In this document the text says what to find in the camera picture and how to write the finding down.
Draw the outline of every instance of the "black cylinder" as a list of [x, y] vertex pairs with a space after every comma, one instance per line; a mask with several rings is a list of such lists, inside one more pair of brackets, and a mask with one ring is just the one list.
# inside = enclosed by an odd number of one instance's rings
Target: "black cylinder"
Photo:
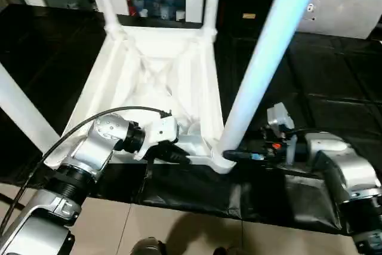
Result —
[[47, 183], [45, 189], [82, 205], [94, 184], [93, 177], [86, 171], [69, 165], [62, 165]]
[[382, 254], [382, 197], [373, 196], [342, 203], [340, 210], [360, 254]]

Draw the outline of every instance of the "wire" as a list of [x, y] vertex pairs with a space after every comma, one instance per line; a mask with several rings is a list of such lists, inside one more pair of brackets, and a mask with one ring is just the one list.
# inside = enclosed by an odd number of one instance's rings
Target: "wire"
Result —
[[2, 219], [1, 225], [0, 225], [0, 236], [4, 233], [5, 228], [7, 227], [7, 224], [11, 218], [11, 215], [13, 213], [13, 210], [15, 209], [17, 203], [19, 203], [20, 198], [22, 197], [28, 183], [30, 182], [33, 175], [36, 173], [36, 171], [41, 167], [41, 165], [44, 163], [44, 161], [48, 158], [48, 156], [51, 155], [51, 153], [58, 148], [65, 140], [67, 140], [68, 137], [70, 137], [72, 134], [74, 134], [76, 131], [78, 131], [81, 127], [86, 125], [87, 123], [95, 120], [96, 118], [107, 115], [108, 113], [114, 113], [121, 110], [149, 110], [151, 112], [157, 112], [161, 115], [161, 118], [164, 118], [166, 116], [170, 116], [170, 113], [167, 113], [165, 111], [155, 109], [153, 107], [142, 107], [142, 106], [126, 106], [126, 107], [115, 107], [113, 109], [104, 110], [103, 112], [97, 113], [94, 116], [91, 116], [90, 118], [80, 122], [78, 125], [76, 125], [74, 128], [72, 128], [70, 131], [68, 131], [65, 135], [63, 135], [45, 154], [42, 156], [42, 158], [39, 160], [39, 162], [35, 165], [35, 168], [29, 173], [27, 179], [23, 183], [23, 186], [20, 187], [19, 191], [17, 192], [16, 197], [13, 199], [12, 204], [10, 205], [9, 209], [7, 210], [7, 213], [5, 214], [4, 218]]

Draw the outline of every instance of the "black table surface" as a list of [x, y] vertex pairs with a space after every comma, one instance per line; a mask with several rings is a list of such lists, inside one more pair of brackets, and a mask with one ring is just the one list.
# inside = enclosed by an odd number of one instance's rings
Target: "black table surface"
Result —
[[[123, 24], [199, 27], [194, 23]], [[10, 5], [0, 13], [0, 62], [56, 132], [61, 133], [105, 38], [100, 13]], [[215, 43], [226, 120], [256, 39], [220, 31]], [[283, 102], [297, 128], [338, 130], [382, 171], [382, 45], [296, 33], [242, 142], [251, 148], [266, 109]], [[41, 154], [0, 112], [0, 181], [20, 185]], [[52, 174], [40, 169], [31, 187]], [[320, 174], [238, 164], [221, 175], [206, 166], [109, 164], [91, 196], [333, 234], [347, 230]]]

